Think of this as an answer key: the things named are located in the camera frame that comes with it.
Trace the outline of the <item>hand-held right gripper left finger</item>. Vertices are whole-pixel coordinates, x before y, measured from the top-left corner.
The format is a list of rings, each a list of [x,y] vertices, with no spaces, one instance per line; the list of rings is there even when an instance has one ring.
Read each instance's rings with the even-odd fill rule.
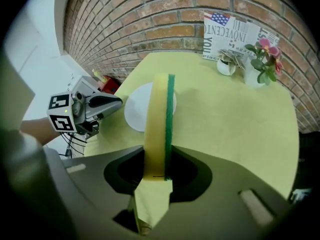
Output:
[[[44,151],[76,240],[144,240],[134,212],[142,146],[66,160],[53,149]]]

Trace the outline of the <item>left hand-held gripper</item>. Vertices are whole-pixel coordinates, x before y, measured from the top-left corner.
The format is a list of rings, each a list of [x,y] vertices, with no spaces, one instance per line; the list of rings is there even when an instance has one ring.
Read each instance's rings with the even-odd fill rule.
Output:
[[[95,119],[103,119],[122,107],[122,99],[115,95],[92,95],[86,102],[87,97],[78,91],[52,95],[46,113],[54,130],[95,136],[99,127]]]

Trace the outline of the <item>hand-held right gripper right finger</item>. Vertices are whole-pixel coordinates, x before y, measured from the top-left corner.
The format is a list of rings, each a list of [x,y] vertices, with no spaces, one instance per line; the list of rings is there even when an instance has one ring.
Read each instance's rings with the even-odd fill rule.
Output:
[[[261,240],[290,210],[287,200],[242,165],[173,147],[169,209],[152,240]]]

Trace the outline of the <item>white round plate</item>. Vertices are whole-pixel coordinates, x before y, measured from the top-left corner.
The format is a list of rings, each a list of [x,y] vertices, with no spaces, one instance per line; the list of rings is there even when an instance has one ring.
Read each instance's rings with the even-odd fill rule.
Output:
[[[155,120],[160,120],[156,126],[164,124],[164,129],[172,132],[176,105],[173,81],[149,82],[129,95],[124,106],[124,117],[127,124],[138,132],[147,132]]]

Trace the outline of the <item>yellow green sponge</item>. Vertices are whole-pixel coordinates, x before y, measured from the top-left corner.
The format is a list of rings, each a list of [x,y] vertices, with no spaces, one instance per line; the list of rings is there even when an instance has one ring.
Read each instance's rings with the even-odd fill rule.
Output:
[[[175,75],[156,75],[144,131],[142,180],[134,192],[138,232],[148,235],[169,209]]]

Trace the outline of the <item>person's left forearm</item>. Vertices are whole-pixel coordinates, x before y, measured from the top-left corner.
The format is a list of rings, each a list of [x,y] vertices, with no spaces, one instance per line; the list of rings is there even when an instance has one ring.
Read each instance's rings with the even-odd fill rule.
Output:
[[[42,146],[47,145],[49,142],[60,136],[47,117],[23,120],[21,122],[20,131],[33,136]]]

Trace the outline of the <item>red box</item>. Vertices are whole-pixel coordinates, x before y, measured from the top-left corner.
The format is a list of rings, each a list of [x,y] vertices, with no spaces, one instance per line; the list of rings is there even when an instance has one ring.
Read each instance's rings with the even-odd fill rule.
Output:
[[[115,79],[107,75],[104,75],[103,77],[105,78],[105,80],[101,81],[99,84],[100,91],[103,93],[114,95],[120,87],[119,83]]]

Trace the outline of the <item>yellow drink bottle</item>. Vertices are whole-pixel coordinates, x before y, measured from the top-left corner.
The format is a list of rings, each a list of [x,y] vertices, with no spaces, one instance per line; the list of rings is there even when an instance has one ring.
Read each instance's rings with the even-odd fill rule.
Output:
[[[92,69],[93,74],[99,79],[100,82],[105,83],[108,81],[98,70]]]

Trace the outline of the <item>light green tablecloth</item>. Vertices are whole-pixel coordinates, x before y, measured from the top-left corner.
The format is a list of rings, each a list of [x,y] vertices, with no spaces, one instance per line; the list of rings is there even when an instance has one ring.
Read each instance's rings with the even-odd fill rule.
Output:
[[[151,52],[117,90],[123,101],[158,75],[174,75],[174,147],[235,162],[290,195],[298,166],[299,133],[289,92],[279,83],[253,89],[223,76],[215,62],[189,52]]]

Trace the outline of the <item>succulent in white pot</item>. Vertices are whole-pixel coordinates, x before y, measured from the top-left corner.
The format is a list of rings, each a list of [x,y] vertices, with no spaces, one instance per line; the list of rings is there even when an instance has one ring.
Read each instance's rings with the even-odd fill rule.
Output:
[[[217,58],[217,69],[224,76],[232,76],[237,69],[246,70],[242,56],[232,51],[220,49]]]

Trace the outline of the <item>printed white sign board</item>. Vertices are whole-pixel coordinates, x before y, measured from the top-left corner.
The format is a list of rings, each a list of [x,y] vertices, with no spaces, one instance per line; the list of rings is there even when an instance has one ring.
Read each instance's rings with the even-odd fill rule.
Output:
[[[254,54],[245,45],[255,45],[261,38],[267,38],[272,46],[277,46],[279,42],[276,35],[256,24],[227,14],[205,12],[202,58],[217,61],[219,50],[227,50],[246,62]]]

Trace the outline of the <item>pink flower in white pot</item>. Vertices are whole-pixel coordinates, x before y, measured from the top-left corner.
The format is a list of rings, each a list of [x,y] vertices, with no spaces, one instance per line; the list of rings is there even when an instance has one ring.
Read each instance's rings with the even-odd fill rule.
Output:
[[[258,89],[276,82],[277,75],[281,75],[284,69],[281,62],[282,51],[266,37],[244,47],[253,53],[245,62],[244,83]]]

